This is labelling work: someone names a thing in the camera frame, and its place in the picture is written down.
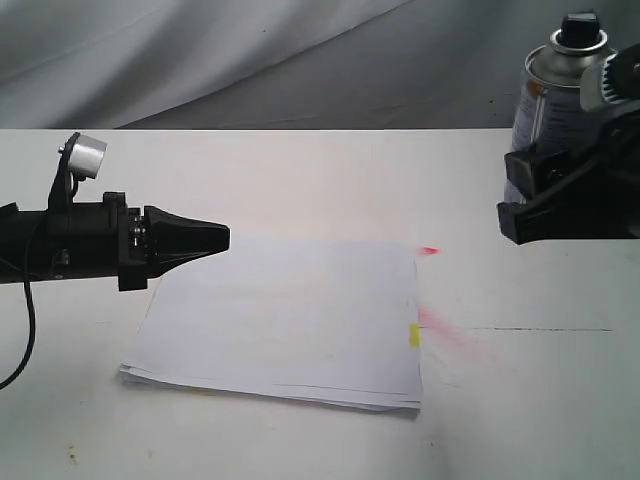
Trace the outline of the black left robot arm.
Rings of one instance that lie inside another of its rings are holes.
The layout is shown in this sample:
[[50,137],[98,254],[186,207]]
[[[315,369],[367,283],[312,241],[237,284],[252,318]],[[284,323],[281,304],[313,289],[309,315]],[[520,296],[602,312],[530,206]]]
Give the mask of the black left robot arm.
[[193,260],[225,252],[228,226],[130,207],[122,192],[61,211],[1,208],[1,282],[115,277],[121,291],[144,290],[150,279]]

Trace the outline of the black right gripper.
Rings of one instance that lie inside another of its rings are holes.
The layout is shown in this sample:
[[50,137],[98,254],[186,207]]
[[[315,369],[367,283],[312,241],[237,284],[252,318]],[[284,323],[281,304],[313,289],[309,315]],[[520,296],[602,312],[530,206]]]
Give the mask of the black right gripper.
[[505,200],[532,200],[556,184],[552,205],[500,202],[501,234],[523,245],[542,240],[639,237],[639,112],[605,124],[564,176],[565,152],[534,147],[504,156]]

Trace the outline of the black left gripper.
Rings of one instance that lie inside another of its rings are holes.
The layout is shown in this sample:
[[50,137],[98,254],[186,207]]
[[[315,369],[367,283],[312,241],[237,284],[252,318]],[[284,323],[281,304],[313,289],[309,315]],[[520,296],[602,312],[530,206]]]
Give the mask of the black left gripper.
[[230,247],[230,228],[177,216],[154,206],[130,208],[123,192],[106,192],[99,202],[72,203],[47,217],[50,277],[115,277],[118,289],[145,290],[155,279],[185,263]]

